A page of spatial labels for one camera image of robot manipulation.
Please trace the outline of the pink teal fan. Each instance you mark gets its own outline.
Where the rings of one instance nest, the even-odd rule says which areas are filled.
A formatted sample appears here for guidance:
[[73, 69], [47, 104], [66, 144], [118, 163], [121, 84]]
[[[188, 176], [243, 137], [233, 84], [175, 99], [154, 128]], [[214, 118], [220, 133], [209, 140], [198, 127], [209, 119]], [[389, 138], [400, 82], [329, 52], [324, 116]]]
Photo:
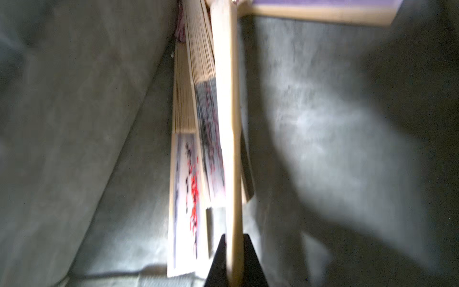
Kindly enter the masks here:
[[243, 284], [243, 166], [234, 1], [183, 1], [198, 142], [211, 206], [226, 211], [225, 274], [229, 287]]

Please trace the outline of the white black-inked fan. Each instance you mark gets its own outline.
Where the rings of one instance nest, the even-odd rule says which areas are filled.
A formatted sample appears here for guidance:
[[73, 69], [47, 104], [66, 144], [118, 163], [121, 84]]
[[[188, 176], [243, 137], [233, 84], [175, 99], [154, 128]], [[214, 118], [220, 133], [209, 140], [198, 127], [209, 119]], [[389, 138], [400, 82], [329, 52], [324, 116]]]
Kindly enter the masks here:
[[186, 44], [177, 42], [173, 56], [167, 275], [203, 276], [209, 260], [208, 225]]

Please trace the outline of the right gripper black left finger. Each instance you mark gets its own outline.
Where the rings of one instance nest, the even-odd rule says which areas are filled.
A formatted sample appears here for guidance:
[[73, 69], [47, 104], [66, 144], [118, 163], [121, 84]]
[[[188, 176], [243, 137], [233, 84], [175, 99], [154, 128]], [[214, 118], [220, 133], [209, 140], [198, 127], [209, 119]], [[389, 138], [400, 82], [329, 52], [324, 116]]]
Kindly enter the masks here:
[[220, 238], [204, 287], [227, 287], [226, 235]]

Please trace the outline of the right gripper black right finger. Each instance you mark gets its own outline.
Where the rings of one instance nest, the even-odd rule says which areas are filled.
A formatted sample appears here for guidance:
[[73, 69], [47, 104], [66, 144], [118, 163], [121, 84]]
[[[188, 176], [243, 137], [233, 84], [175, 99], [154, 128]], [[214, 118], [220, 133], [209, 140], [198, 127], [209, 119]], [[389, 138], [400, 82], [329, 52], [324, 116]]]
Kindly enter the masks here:
[[244, 272], [243, 287], [268, 287], [268, 282], [259, 262], [253, 243], [248, 234], [244, 239]]

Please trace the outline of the olive green canvas tote bag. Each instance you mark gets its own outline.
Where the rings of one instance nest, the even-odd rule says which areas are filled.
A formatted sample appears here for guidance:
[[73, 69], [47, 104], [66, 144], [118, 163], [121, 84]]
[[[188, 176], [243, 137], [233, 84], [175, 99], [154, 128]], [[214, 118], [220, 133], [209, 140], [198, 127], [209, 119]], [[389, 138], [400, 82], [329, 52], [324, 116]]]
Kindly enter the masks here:
[[[272, 287], [459, 284], [457, 1], [389, 28], [240, 21]], [[1, 285], [168, 279], [175, 1], [1, 2]]]

